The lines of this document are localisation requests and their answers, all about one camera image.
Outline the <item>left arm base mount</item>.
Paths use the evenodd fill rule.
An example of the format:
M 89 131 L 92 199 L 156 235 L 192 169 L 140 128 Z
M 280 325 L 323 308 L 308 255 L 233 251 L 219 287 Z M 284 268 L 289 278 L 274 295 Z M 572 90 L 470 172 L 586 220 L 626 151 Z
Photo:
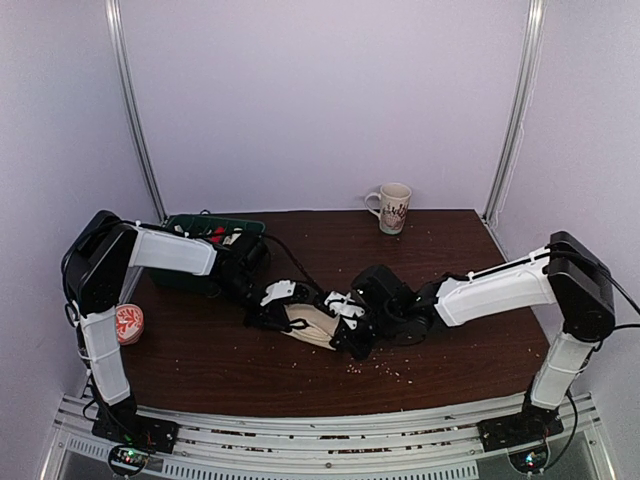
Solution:
M 106 419 L 97 419 L 91 433 L 118 444 L 134 446 L 151 453 L 173 452 L 179 425 L 168 420 L 137 416 L 134 426 L 125 429 Z

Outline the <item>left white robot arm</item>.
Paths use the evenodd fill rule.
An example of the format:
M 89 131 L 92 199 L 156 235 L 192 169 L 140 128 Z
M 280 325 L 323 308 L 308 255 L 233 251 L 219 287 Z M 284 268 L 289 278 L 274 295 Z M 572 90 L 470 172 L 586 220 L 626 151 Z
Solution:
M 247 312 L 260 308 L 265 289 L 254 275 L 268 253 L 265 226 L 240 223 L 218 243 L 213 236 L 210 229 L 177 231 L 100 210 L 63 256 L 65 310 L 97 396 L 98 419 L 123 444 L 144 433 L 116 327 L 134 275 L 160 270 L 198 278 Z

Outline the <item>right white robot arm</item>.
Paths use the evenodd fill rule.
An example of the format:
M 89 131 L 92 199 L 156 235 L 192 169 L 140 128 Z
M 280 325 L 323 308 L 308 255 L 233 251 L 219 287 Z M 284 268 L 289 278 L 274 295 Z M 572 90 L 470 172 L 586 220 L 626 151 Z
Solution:
M 366 357 L 378 340 L 414 345 L 446 330 L 496 315 L 555 305 L 561 325 L 513 419 L 519 440 L 535 440 L 551 424 L 593 350 L 616 326 L 610 269 L 566 231 L 517 260 L 479 272 L 445 274 L 411 288 L 389 267 L 362 271 L 347 294 L 323 305 L 337 316 L 332 343 Z

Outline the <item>cream underwear navy trim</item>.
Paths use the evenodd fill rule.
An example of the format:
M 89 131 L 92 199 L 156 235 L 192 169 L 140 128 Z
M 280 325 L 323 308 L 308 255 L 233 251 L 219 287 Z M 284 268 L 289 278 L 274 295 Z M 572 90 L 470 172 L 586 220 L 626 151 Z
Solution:
M 338 319 L 309 304 L 285 305 L 284 311 L 289 321 L 289 331 L 283 331 L 298 341 L 335 351 L 330 345 L 338 327 Z

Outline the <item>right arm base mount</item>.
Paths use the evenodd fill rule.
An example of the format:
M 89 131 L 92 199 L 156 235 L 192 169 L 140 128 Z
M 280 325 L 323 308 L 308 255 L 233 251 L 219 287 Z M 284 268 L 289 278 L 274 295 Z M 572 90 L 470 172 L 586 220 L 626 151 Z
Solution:
M 517 413 L 480 421 L 477 429 L 484 451 L 490 452 L 543 442 L 562 433 L 564 426 L 558 416 Z

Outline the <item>white patterned ceramic mug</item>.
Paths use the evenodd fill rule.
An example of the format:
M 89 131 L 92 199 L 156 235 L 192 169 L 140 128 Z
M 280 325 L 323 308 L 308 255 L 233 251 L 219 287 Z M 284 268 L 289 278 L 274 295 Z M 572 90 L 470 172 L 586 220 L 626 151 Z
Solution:
M 378 219 L 379 229 L 388 235 L 402 232 L 406 221 L 412 190 L 402 183 L 380 186 L 377 192 L 364 197 L 365 208 Z

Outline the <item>green compartment tray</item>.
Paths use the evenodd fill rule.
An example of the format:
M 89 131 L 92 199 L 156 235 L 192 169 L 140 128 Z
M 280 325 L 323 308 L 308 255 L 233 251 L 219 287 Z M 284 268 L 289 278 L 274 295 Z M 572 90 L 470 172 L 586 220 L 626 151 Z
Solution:
M 201 237 L 218 248 L 223 242 L 227 243 L 231 240 L 229 235 L 234 230 L 256 232 L 261 238 L 262 234 L 266 231 L 266 225 L 261 221 L 220 217 L 208 211 L 203 211 L 200 214 L 174 215 L 169 217 L 163 226 L 175 232 L 184 232 L 190 236 Z M 226 236 L 223 242 L 214 244 L 209 240 L 209 237 L 218 227 L 225 229 Z M 221 294 L 218 286 L 214 283 L 214 266 L 212 272 L 205 276 L 195 276 L 189 273 L 162 269 L 150 269 L 149 275 L 153 282 L 159 286 L 171 287 L 209 297 L 215 297 Z

